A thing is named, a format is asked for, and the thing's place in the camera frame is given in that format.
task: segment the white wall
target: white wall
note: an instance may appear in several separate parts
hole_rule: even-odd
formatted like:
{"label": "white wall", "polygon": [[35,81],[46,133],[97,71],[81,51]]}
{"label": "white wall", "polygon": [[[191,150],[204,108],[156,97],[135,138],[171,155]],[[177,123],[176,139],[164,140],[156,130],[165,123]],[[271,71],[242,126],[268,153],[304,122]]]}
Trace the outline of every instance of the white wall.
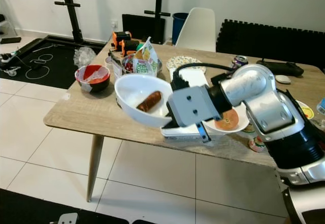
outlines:
{"label": "white wall", "polygon": [[[71,36],[62,0],[0,0],[0,12],[7,14],[18,29]],[[122,13],[143,14],[154,10],[155,0],[74,0],[83,36],[107,40],[111,19],[122,29]],[[189,12],[192,7],[211,8],[216,14],[217,32],[225,18],[274,26],[325,31],[325,0],[163,0],[164,12]],[[166,36],[171,37],[172,18],[167,18]]]}

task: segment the round placemat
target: round placemat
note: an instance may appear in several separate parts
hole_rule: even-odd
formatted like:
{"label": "round placemat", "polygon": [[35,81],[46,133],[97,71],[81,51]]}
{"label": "round placemat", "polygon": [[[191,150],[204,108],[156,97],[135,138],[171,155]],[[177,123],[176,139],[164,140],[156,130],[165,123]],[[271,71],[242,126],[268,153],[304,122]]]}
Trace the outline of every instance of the round placemat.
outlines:
{"label": "round placemat", "polygon": [[[188,64],[188,63],[202,63],[201,61],[199,61],[196,58],[193,57],[189,57],[189,56],[174,56],[172,58],[170,58],[167,61],[166,67],[168,70],[172,69],[172,68],[178,68],[181,65],[184,64]],[[202,70],[204,73],[206,72],[207,68],[206,67],[189,67],[186,69],[200,69]]]}

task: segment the black cable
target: black cable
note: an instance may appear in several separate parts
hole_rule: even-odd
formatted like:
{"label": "black cable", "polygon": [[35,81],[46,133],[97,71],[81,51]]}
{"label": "black cable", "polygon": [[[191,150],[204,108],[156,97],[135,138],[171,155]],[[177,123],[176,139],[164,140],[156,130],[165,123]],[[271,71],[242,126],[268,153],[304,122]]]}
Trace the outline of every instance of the black cable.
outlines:
{"label": "black cable", "polygon": [[230,67],[226,67],[226,66],[218,65],[218,64],[212,64],[212,63],[188,63],[188,64],[184,64],[184,65],[181,65],[180,67],[178,67],[173,73],[173,78],[179,77],[179,70],[181,70],[183,68],[189,68],[189,67],[219,68],[219,69],[223,69],[223,70],[227,70],[227,71],[234,70],[233,68],[230,68]]}

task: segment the electrical outlet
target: electrical outlet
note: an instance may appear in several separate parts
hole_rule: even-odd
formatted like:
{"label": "electrical outlet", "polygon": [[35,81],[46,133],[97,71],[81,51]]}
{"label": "electrical outlet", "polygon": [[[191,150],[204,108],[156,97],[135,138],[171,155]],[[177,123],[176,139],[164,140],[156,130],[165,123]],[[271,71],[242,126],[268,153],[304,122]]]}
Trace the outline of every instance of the electrical outlet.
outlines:
{"label": "electrical outlet", "polygon": [[114,29],[117,28],[117,20],[115,20],[115,19],[111,20],[111,27]]}

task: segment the soda can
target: soda can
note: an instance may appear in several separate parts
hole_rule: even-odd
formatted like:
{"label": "soda can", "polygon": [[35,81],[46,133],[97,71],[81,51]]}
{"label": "soda can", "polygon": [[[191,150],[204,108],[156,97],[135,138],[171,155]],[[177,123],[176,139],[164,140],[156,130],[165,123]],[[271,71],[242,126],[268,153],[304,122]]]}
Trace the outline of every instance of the soda can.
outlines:
{"label": "soda can", "polygon": [[236,55],[231,63],[231,68],[237,69],[248,64],[248,59],[243,55]]}

